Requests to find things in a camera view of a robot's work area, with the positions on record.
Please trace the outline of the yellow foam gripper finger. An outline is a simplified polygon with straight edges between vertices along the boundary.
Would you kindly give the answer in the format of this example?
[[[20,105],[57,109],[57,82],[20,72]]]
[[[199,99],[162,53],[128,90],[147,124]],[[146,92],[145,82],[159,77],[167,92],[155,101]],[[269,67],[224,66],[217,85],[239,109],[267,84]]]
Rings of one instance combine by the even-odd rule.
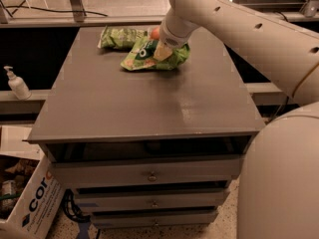
[[[158,41],[154,52],[154,58],[158,61],[167,59],[172,54],[172,48],[164,44],[162,41]]]

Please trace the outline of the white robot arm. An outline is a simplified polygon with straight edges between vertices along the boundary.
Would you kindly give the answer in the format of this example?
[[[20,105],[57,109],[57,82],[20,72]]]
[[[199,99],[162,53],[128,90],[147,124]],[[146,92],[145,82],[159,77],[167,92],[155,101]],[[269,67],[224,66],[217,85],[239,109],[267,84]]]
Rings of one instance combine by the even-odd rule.
[[[319,239],[319,34],[230,0],[168,0],[161,41],[184,45],[202,27],[296,108],[272,120],[243,158],[237,239]]]

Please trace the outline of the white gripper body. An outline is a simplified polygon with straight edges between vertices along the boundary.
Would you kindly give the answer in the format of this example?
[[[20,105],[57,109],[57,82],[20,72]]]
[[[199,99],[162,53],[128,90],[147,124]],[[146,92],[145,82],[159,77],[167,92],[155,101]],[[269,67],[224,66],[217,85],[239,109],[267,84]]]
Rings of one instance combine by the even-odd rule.
[[[159,27],[159,39],[170,48],[180,48],[188,41],[193,31],[194,25],[191,22],[180,18],[165,18]]]

